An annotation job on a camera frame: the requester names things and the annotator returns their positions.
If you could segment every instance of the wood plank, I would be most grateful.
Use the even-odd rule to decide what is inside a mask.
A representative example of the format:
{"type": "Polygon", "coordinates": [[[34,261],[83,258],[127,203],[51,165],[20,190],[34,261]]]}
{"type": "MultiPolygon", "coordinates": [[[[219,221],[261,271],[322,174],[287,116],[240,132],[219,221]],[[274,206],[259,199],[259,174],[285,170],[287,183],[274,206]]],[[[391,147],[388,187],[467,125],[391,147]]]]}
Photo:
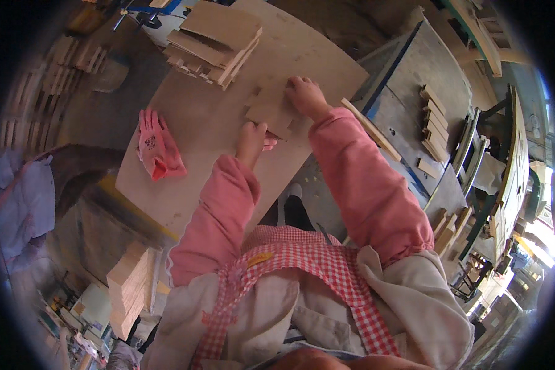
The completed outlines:
{"type": "Polygon", "coordinates": [[[448,211],[441,208],[440,211],[438,211],[434,222],[431,224],[434,239],[436,238],[436,235],[442,231],[442,227],[446,224],[446,220],[448,220],[448,211]]]}
{"type": "Polygon", "coordinates": [[[200,57],[213,66],[221,67],[224,61],[224,53],[213,49],[212,47],[196,40],[184,32],[173,30],[167,36],[167,40],[174,46],[177,46],[189,53],[200,57]]]}
{"type": "Polygon", "coordinates": [[[360,113],[360,111],[357,110],[357,108],[354,107],[354,105],[350,103],[349,100],[343,98],[341,100],[341,103],[344,107],[349,109],[354,114],[357,120],[360,121],[360,123],[362,124],[362,127],[364,127],[364,130],[366,130],[368,135],[372,137],[372,140],[374,140],[376,144],[378,144],[382,148],[382,150],[385,151],[385,153],[387,153],[394,161],[401,161],[402,157],[399,152],[397,152],[397,150],[391,145],[388,139],[374,126],[374,123],[372,123],[368,118],[360,113]]]}
{"type": "Polygon", "coordinates": [[[238,51],[250,46],[261,29],[261,20],[227,6],[199,1],[179,28],[200,34],[238,51]]]}
{"type": "Polygon", "coordinates": [[[440,177],[440,174],[438,173],[438,171],[434,167],[432,167],[429,163],[427,163],[423,158],[417,159],[417,167],[435,179],[440,177]]]}
{"type": "MultiPolygon", "coordinates": [[[[198,206],[198,194],[216,159],[221,154],[234,155],[244,103],[262,76],[307,76],[321,85],[333,106],[341,97],[350,98],[368,76],[335,44],[285,11],[261,0],[237,0],[232,7],[259,17],[263,33],[229,93],[172,70],[149,104],[166,119],[189,173],[153,182],[135,155],[135,134],[115,183],[128,200],[177,235],[198,206]]],[[[293,122],[288,141],[259,157],[255,174],[263,192],[245,232],[257,225],[312,152],[311,125],[307,118],[293,122]]]]}
{"type": "Polygon", "coordinates": [[[171,2],[172,0],[152,0],[150,2],[149,7],[150,8],[166,8],[166,6],[171,2]]]}
{"type": "Polygon", "coordinates": [[[444,108],[442,100],[438,97],[438,95],[436,95],[434,90],[429,85],[424,85],[420,91],[420,95],[423,99],[432,100],[443,116],[446,114],[446,108],[444,108]]]}

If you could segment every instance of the stack of wood blocks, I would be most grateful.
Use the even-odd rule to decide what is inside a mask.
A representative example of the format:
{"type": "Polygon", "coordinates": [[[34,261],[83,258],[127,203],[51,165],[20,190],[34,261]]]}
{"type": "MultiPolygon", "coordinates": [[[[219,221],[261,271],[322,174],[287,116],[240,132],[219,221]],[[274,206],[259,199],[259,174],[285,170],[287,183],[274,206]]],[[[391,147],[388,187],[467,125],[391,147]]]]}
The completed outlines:
{"type": "Polygon", "coordinates": [[[143,308],[149,312],[153,311],[159,264],[159,251],[134,241],[107,274],[111,299],[111,328],[122,340],[127,339],[135,319],[143,308]]]}
{"type": "Polygon", "coordinates": [[[448,145],[448,132],[446,131],[448,123],[444,118],[446,109],[436,93],[428,85],[422,88],[420,95],[423,99],[427,100],[427,105],[423,108],[426,114],[423,129],[425,136],[422,143],[434,159],[438,162],[446,163],[450,158],[446,151],[448,145]]]}
{"type": "Polygon", "coordinates": [[[30,61],[8,97],[0,148],[20,148],[33,156],[50,150],[82,72],[98,73],[106,50],[62,35],[49,52],[30,61]]]}
{"type": "Polygon", "coordinates": [[[434,251],[439,256],[442,256],[448,248],[452,247],[472,213],[472,207],[463,208],[459,214],[454,213],[451,216],[448,215],[445,209],[440,210],[432,224],[435,240],[434,251]]]}
{"type": "Polygon", "coordinates": [[[261,21],[246,12],[200,1],[167,36],[164,54],[176,70],[226,90],[261,36],[261,21]]]}

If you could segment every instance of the pink gingham apron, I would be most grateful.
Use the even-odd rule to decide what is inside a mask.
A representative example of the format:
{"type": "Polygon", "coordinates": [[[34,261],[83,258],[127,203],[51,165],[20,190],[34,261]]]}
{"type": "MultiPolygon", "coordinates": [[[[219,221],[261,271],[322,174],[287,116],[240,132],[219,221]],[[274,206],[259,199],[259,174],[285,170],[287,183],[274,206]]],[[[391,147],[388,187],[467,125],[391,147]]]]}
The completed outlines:
{"type": "Polygon", "coordinates": [[[359,249],[342,246],[336,238],[329,237],[333,245],[327,245],[317,232],[288,226],[256,227],[243,250],[256,247],[218,271],[218,299],[211,314],[203,313],[202,321],[208,328],[199,342],[192,368],[201,369],[202,359],[220,359],[228,326],[237,320],[234,312],[240,300],[259,277],[285,268],[299,268],[320,278],[350,307],[369,354],[400,356],[374,305],[370,287],[357,270],[359,249]]]}

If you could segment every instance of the cardboard piece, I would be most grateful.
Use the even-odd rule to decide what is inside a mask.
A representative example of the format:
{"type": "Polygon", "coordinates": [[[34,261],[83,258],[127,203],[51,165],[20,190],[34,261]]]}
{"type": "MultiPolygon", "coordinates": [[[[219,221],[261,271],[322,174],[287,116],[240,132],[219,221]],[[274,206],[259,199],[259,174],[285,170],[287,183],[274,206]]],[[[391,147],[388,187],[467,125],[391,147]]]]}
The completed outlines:
{"type": "Polygon", "coordinates": [[[232,50],[245,50],[261,29],[261,20],[231,7],[199,1],[180,28],[222,43],[232,50]]]}

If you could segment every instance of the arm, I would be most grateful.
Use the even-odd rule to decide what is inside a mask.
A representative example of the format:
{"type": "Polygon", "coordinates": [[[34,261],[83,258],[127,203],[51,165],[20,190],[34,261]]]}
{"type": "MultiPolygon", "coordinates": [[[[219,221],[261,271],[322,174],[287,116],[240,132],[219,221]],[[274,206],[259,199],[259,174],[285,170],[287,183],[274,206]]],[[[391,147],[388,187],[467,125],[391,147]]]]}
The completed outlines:
{"type": "Polygon", "coordinates": [[[434,237],[426,214],[360,122],[346,108],[327,105],[310,80],[290,81],[294,84],[290,99],[315,121],[308,134],[312,152],[355,244],[372,246],[384,268],[432,249],[434,237]]]}
{"type": "Polygon", "coordinates": [[[260,187],[250,168],[223,154],[203,186],[199,206],[167,265],[175,286],[213,272],[240,255],[244,227],[259,201],[260,187]]]}

